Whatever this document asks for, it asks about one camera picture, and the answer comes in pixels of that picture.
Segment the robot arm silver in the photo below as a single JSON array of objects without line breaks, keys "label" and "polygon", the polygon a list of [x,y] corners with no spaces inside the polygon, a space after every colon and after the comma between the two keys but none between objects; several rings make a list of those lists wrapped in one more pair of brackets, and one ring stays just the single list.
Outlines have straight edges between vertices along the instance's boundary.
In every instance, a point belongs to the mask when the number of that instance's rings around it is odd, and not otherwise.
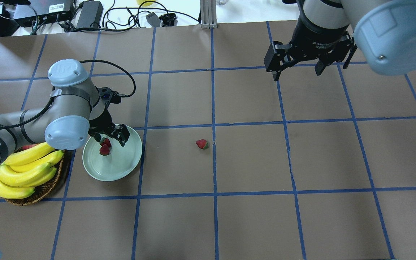
[{"label": "robot arm silver", "polygon": [[275,81],[287,68],[316,60],[315,73],[336,62],[348,67],[360,50],[377,74],[416,70],[416,0],[296,0],[292,39],[272,41],[264,66]]},{"label": "robot arm silver", "polygon": [[125,125],[113,123],[108,111],[114,94],[103,97],[107,88],[98,88],[83,66],[84,61],[64,59],[48,70],[53,87],[42,109],[0,114],[0,165],[19,148],[46,142],[57,150],[75,150],[88,136],[102,135],[124,146],[129,139]]}]

